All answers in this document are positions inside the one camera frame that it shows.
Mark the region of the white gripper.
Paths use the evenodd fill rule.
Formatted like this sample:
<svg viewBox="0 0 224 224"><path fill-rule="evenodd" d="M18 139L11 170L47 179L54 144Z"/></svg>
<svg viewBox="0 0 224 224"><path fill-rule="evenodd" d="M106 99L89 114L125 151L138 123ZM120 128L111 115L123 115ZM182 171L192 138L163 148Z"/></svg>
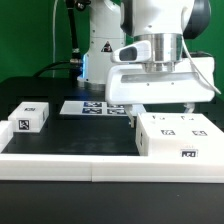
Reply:
<svg viewBox="0 0 224 224"><path fill-rule="evenodd" d="M185 113L193 113L194 102L209 102L215 93L197 73L188 58L175 65L173 72L147 73L141 64L118 65L108 74L105 99L124 105L131 128L135 128L133 104L186 103Z"/></svg>

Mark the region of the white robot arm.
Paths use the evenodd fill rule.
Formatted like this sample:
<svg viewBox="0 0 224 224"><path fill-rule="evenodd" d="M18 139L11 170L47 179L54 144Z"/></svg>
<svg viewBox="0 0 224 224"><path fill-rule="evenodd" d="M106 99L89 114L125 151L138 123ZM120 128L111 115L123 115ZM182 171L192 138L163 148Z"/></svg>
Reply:
<svg viewBox="0 0 224 224"><path fill-rule="evenodd" d="M218 92L214 58L189 52L185 43L207 28L210 17L209 0L121 0L120 6L97 0L79 84L103 91L131 123L146 104L183 103L192 111Z"/></svg>

